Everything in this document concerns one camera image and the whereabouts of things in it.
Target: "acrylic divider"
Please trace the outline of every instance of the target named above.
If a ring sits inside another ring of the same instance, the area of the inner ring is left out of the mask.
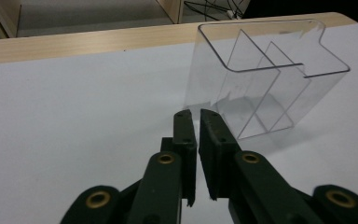
[[[349,71],[323,32],[311,20],[201,25],[185,107],[196,123],[201,108],[220,113],[239,139],[294,127]]]

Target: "clear plastic holder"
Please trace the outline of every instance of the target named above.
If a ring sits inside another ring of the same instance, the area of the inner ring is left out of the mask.
[[[238,138],[294,127],[350,68],[321,44],[319,21],[199,26],[185,108],[222,115]]]

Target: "transparent acrylic organizer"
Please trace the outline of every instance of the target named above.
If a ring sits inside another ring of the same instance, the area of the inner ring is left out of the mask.
[[[242,139],[294,127],[350,68],[321,44],[319,21],[199,26],[185,108],[222,115]]]

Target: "floor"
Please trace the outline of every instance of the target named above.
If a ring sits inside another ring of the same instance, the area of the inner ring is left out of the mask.
[[[205,0],[192,0],[203,4]],[[226,1],[219,6],[227,7]],[[203,6],[195,6],[203,11]],[[209,15],[228,20],[224,11],[206,8]],[[184,7],[183,22],[205,21]],[[18,37],[57,35],[172,24],[156,0],[22,0]]]

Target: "clear plastic compartment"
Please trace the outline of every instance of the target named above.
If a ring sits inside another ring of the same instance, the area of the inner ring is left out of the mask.
[[[315,20],[202,24],[185,108],[220,113],[238,139],[294,127],[350,71],[321,44],[324,29]]]

